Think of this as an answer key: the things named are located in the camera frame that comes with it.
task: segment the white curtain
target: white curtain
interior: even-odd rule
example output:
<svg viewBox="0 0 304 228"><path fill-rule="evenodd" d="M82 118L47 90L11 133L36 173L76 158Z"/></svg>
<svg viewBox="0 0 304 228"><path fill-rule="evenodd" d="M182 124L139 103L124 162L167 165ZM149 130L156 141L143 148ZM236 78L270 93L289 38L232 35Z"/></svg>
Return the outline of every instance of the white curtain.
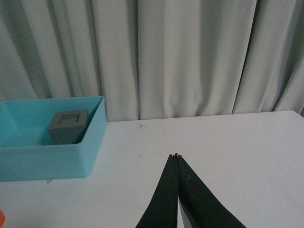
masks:
<svg viewBox="0 0 304 228"><path fill-rule="evenodd" d="M108 121L304 114L304 0L1 0L0 101L103 95Z"/></svg>

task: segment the curtain fold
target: curtain fold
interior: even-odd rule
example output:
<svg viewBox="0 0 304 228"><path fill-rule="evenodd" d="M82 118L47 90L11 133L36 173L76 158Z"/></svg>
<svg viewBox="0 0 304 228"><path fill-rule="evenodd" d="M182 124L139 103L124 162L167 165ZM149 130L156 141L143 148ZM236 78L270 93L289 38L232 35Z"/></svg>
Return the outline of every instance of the curtain fold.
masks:
<svg viewBox="0 0 304 228"><path fill-rule="evenodd" d="M252 40L248 49L233 113L273 111L291 77L292 50L303 1L259 2Z"/></svg>
<svg viewBox="0 0 304 228"><path fill-rule="evenodd" d="M108 121L304 115L304 0L2 0L0 101L104 95Z"/></svg>

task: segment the table surface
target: table surface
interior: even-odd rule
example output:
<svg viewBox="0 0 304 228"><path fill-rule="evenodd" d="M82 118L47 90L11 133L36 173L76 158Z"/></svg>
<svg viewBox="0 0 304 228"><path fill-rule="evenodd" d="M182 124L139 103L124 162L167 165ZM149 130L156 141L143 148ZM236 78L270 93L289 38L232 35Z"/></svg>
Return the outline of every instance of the table surface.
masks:
<svg viewBox="0 0 304 228"><path fill-rule="evenodd" d="M89 177L0 182L3 228L135 228L175 153L247 228L303 228L303 136L292 111L110 122Z"/></svg>

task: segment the light blue bin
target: light blue bin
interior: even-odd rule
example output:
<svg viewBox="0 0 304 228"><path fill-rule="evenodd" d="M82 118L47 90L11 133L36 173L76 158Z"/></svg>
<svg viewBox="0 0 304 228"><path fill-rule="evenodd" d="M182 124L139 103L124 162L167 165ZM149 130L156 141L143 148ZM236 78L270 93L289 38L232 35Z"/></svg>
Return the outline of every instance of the light blue bin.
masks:
<svg viewBox="0 0 304 228"><path fill-rule="evenodd" d="M88 176L105 133L104 105L102 96L0 102L0 181ZM90 115L83 140L52 145L54 114L80 109Z"/></svg>

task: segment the gray block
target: gray block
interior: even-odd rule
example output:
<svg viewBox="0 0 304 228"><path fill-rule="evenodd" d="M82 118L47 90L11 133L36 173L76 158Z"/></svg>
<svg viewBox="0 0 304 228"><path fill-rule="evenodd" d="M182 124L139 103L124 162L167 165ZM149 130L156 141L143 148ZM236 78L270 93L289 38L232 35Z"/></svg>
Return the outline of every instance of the gray block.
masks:
<svg viewBox="0 0 304 228"><path fill-rule="evenodd" d="M87 109L55 113L47 131L53 144L75 144L82 141L89 125Z"/></svg>

